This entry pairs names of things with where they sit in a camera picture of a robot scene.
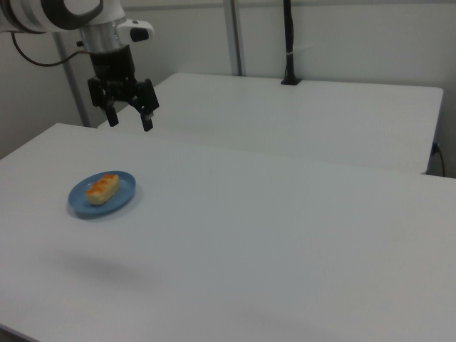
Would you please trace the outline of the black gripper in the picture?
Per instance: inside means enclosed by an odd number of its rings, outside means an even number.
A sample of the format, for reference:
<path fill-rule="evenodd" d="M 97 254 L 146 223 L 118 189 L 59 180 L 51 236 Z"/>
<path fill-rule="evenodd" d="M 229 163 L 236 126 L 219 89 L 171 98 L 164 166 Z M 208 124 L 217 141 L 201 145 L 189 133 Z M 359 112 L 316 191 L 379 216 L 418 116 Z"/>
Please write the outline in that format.
<path fill-rule="evenodd" d="M 152 117 L 160 106 L 150 79 L 137 81 L 135 64 L 130 47 L 108 53 L 90 53 L 95 76 L 88 80 L 92 104 L 101 107 L 110 126 L 119 121 L 114 103 L 116 100 L 130 104 L 140 114 L 143 130 L 153 129 Z"/>

